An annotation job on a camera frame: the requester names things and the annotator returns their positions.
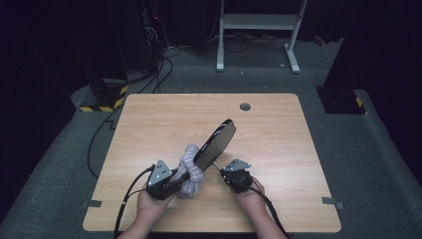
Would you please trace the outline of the grey striped cloth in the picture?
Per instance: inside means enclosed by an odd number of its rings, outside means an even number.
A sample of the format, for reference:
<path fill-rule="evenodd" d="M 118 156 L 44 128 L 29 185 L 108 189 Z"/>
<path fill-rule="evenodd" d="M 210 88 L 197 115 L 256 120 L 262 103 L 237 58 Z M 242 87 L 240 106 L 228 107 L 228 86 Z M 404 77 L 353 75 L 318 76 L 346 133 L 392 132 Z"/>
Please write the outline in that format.
<path fill-rule="evenodd" d="M 189 175 L 189 178 L 182 182 L 181 189 L 177 192 L 177 196 L 181 199 L 192 199 L 195 197 L 204 179 L 203 171 L 194 163 L 194 157 L 198 151 L 199 147 L 196 144 L 188 144 L 185 147 L 183 156 L 180 158 L 177 171 L 169 179 L 170 182 L 174 182 L 177 179 L 181 179 L 185 173 Z"/>

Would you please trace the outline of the person's right hand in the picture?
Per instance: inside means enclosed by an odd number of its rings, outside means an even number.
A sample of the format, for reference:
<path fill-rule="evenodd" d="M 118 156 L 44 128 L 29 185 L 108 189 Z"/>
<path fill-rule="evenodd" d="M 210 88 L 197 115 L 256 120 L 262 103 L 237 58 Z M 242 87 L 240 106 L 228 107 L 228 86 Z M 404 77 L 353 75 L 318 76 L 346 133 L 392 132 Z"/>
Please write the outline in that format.
<path fill-rule="evenodd" d="M 267 213 L 266 203 L 260 193 L 264 193 L 264 186 L 257 178 L 253 178 L 252 188 L 246 192 L 233 192 L 242 211 L 248 217 L 263 217 Z"/>

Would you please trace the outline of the black stand base yellow stripes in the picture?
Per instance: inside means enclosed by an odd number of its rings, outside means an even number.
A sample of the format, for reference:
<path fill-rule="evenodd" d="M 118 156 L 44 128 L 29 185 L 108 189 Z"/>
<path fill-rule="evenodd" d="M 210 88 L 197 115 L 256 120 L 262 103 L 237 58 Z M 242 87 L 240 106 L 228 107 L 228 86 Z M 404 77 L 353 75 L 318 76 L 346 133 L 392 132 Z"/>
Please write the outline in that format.
<path fill-rule="evenodd" d="M 79 109 L 86 113 L 116 111 L 121 106 L 127 89 L 127 83 L 106 83 L 99 80 L 89 85 L 79 103 Z"/>

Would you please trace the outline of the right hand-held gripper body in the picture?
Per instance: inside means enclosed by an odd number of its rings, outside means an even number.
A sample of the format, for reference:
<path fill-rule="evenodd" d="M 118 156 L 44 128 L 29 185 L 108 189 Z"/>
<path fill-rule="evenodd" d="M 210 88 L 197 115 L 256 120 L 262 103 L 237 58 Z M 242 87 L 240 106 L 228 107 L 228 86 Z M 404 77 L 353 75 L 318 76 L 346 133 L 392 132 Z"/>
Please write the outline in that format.
<path fill-rule="evenodd" d="M 247 168 L 251 164 L 239 158 L 234 158 L 220 170 L 226 184 L 236 193 L 246 192 L 252 185 L 252 176 Z"/>

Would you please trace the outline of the white metal stand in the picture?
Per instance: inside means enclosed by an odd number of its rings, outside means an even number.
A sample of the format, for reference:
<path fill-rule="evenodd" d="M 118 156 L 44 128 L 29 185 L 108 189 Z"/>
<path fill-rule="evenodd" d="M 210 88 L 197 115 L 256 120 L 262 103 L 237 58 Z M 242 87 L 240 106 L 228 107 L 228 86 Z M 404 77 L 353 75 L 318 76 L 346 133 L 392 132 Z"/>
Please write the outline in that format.
<path fill-rule="evenodd" d="M 290 41 L 284 45 L 284 48 L 292 72 L 298 75 L 301 69 L 294 53 L 294 46 L 307 4 L 308 0 L 301 0 L 297 14 L 238 14 L 226 13 L 225 0 L 221 0 L 216 71 L 224 71 L 224 32 L 226 30 L 274 30 L 291 32 Z"/>

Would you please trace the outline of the black stand base yellow mark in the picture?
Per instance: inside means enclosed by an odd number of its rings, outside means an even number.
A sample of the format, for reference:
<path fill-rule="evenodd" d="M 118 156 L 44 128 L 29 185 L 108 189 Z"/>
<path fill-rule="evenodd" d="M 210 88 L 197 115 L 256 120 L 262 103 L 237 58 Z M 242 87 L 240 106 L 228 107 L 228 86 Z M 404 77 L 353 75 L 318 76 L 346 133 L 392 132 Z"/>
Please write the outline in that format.
<path fill-rule="evenodd" d="M 319 100 L 327 114 L 365 115 L 362 100 L 354 91 L 316 87 Z"/>

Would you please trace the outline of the person's left hand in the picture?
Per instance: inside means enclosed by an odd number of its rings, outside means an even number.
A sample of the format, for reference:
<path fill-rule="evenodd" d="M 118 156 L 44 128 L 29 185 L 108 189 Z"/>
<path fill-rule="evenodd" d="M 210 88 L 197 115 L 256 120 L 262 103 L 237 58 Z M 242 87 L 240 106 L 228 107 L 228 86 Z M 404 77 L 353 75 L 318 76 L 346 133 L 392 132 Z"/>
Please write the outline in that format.
<path fill-rule="evenodd" d="M 163 217 L 173 198 L 174 196 L 171 195 L 163 200 L 157 200 L 153 199 L 146 191 L 141 191 L 137 197 L 134 223 L 151 229 Z"/>

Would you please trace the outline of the black floral lacquer plate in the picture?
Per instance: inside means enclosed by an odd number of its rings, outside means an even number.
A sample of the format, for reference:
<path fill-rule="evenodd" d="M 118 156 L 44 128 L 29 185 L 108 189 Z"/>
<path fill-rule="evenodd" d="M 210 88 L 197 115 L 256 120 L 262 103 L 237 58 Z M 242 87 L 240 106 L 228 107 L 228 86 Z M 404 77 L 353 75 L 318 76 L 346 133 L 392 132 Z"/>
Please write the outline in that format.
<path fill-rule="evenodd" d="M 194 156 L 194 164 L 203 172 L 222 154 L 236 132 L 231 119 L 224 120 Z"/>

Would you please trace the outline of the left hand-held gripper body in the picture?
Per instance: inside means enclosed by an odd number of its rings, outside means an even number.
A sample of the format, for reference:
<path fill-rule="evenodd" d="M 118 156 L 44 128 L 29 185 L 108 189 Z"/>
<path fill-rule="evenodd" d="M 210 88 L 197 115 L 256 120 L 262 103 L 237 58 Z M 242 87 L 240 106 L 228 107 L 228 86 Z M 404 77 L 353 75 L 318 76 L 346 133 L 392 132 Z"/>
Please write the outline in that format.
<path fill-rule="evenodd" d="M 183 181 L 177 179 L 170 181 L 177 169 L 170 169 L 166 163 L 159 159 L 146 182 L 146 191 L 157 200 L 164 200 L 181 189 Z"/>

